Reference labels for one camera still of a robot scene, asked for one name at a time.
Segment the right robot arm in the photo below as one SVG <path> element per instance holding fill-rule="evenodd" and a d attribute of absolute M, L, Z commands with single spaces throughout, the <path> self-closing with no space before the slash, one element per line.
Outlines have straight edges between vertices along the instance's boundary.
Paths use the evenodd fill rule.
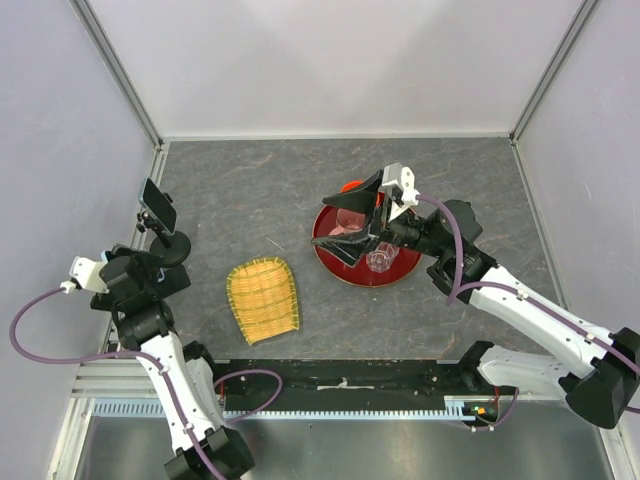
<path fill-rule="evenodd" d="M 617 426 L 639 389 L 639 335 L 612 332 L 548 300 L 513 276 L 475 240 L 482 227 L 470 203 L 420 193 L 413 171 L 395 163 L 359 185 L 327 196 L 327 207 L 360 214 L 363 224 L 312 243 L 353 268 L 382 243 L 433 258 L 427 273 L 449 302 L 458 300 L 514 327 L 545 349 L 524 354 L 476 342 L 458 381 L 477 394 L 490 385 L 562 400 L 588 423 Z"/>

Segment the blue case phone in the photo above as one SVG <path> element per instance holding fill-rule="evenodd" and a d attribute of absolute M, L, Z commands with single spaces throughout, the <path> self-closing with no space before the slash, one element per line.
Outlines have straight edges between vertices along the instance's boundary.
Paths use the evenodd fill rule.
<path fill-rule="evenodd" d="M 164 268 L 161 259 L 149 252 L 130 248 L 114 248 L 104 253 L 106 265 L 99 275 L 109 284 L 116 278 L 127 276 L 139 282 L 161 282 Z"/>

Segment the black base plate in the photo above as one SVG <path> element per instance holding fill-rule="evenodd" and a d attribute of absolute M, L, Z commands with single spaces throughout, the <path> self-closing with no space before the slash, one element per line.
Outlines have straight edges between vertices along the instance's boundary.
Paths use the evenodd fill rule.
<path fill-rule="evenodd" d="M 495 388 L 469 367 L 435 360 L 218 360 L 216 390 L 231 411 L 384 412 L 440 410 L 444 398 L 492 400 Z"/>

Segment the clear glass tumbler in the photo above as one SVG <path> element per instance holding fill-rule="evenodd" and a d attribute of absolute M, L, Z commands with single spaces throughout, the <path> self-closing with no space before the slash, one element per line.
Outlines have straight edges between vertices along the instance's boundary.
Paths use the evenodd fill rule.
<path fill-rule="evenodd" d="M 371 252 L 366 254 L 366 265 L 374 273 L 384 273 L 393 265 L 400 248 L 387 242 L 380 242 Z"/>

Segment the left aluminium frame post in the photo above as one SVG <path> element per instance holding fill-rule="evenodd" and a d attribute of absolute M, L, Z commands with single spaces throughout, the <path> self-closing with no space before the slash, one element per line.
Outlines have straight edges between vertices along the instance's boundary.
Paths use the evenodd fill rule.
<path fill-rule="evenodd" d="M 90 1 L 71 0 L 70 4 L 98 50 L 118 89 L 131 108 L 146 137 L 155 150 L 163 146 L 163 138 L 144 106 L 130 76 L 120 60 L 109 36 Z"/>

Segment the black phone teal case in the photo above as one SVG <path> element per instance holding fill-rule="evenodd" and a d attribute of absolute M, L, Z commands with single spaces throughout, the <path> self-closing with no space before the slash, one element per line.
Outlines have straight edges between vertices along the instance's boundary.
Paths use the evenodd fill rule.
<path fill-rule="evenodd" d="M 142 181 L 138 200 L 143 209 L 155 220 L 163 232 L 173 235 L 177 223 L 177 212 L 172 201 L 147 177 Z"/>

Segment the black folding phone stand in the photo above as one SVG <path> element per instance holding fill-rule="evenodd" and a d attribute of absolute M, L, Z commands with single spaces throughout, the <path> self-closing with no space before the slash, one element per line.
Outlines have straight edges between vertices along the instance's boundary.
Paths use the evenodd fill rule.
<path fill-rule="evenodd" d="M 157 278 L 156 288 L 161 298 L 178 293 L 191 285 L 188 272 L 184 265 L 163 268 Z"/>

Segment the yellow bamboo basket tray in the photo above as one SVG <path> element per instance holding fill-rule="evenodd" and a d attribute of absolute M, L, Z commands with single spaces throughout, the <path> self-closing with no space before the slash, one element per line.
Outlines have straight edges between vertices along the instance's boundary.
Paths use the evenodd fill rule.
<path fill-rule="evenodd" d="M 248 345 L 300 328 L 296 284 L 280 257 L 252 259 L 230 271 L 228 302 Z"/>

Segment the red round tray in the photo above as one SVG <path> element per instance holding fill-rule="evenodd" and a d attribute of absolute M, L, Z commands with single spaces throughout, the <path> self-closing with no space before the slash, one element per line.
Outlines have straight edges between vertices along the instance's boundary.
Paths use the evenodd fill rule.
<path fill-rule="evenodd" d="M 419 253 L 400 248 L 397 258 L 388 271 L 374 273 L 366 265 L 366 255 L 355 266 L 350 267 L 323 249 L 314 246 L 314 250 L 320 263 L 334 277 L 350 285 L 360 287 L 375 288 L 396 283 L 409 275 L 421 260 Z"/>

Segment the right aluminium frame post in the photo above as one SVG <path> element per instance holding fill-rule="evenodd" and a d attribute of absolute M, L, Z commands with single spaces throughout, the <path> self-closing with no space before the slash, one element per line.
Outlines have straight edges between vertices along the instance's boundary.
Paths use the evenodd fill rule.
<path fill-rule="evenodd" d="M 583 0 L 580 2 L 514 127 L 510 131 L 509 139 L 512 146 L 516 146 L 524 135 L 600 4 L 600 0 Z"/>

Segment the pink ghost mug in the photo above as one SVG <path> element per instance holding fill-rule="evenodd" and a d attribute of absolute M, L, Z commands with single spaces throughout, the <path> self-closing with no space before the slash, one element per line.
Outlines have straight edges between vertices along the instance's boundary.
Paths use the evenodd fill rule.
<path fill-rule="evenodd" d="M 331 237 L 351 235 L 365 228 L 366 215 L 346 209 L 334 210 L 334 227 L 329 232 Z"/>

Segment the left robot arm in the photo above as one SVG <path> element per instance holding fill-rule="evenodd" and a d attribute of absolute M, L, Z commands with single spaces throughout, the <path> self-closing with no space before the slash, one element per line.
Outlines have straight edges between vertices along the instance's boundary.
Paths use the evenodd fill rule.
<path fill-rule="evenodd" d="M 174 458 L 171 479 L 239 479 L 255 462 L 241 434 L 224 424 L 214 389 L 219 369 L 206 348 L 182 343 L 166 300 L 191 284 L 184 266 L 116 245 L 98 270 L 106 290 L 92 308 L 110 313 L 123 350 L 148 375 L 164 410 Z"/>

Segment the aluminium frame post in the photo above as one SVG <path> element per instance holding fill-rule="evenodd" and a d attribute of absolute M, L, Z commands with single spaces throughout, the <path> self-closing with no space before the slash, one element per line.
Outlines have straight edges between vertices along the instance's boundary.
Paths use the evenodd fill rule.
<path fill-rule="evenodd" d="M 90 1 L 71 0 L 70 4 L 98 50 L 118 89 L 131 108 L 146 137 L 155 150 L 163 146 L 163 138 L 144 106 L 130 76 L 120 60 L 109 36 Z"/>
<path fill-rule="evenodd" d="M 510 131 L 509 139 L 512 146 L 516 146 L 524 135 L 600 4 L 600 0 L 583 0 L 580 2 L 514 127 Z"/>

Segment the black round base phone stand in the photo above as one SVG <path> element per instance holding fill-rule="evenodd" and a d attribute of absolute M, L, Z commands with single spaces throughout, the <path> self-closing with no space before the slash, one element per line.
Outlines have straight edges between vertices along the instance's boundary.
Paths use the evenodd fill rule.
<path fill-rule="evenodd" d="M 162 224 L 143 210 L 137 214 L 136 227 L 141 233 L 151 230 L 156 238 L 151 242 L 149 252 L 161 259 L 163 268 L 181 265 L 191 253 L 191 241 L 181 231 L 169 234 Z"/>

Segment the orange bowl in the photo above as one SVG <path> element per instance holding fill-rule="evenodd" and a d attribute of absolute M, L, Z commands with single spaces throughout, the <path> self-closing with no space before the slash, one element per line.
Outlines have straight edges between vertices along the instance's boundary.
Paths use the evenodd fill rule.
<path fill-rule="evenodd" d="M 341 187 L 340 192 L 352 193 L 355 191 L 359 191 L 362 185 L 363 185 L 363 181 L 360 181 L 360 180 L 349 181 Z"/>

